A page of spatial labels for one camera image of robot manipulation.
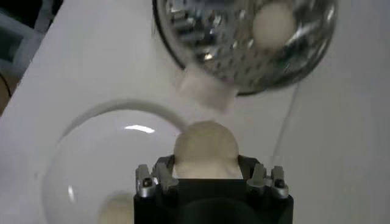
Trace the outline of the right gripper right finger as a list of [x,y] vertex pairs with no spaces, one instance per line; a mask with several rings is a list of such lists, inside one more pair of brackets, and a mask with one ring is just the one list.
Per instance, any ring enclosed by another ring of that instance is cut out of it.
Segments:
[[282,166],[274,166],[268,175],[267,168],[256,158],[239,155],[238,164],[248,193],[259,197],[288,198],[289,189]]

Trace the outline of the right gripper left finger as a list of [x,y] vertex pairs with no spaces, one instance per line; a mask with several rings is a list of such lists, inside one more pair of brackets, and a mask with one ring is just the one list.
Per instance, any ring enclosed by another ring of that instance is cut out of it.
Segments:
[[146,164],[140,164],[135,171],[137,196],[152,198],[155,196],[158,186],[163,195],[177,194],[179,180],[173,176],[174,162],[174,155],[160,157],[151,173]]

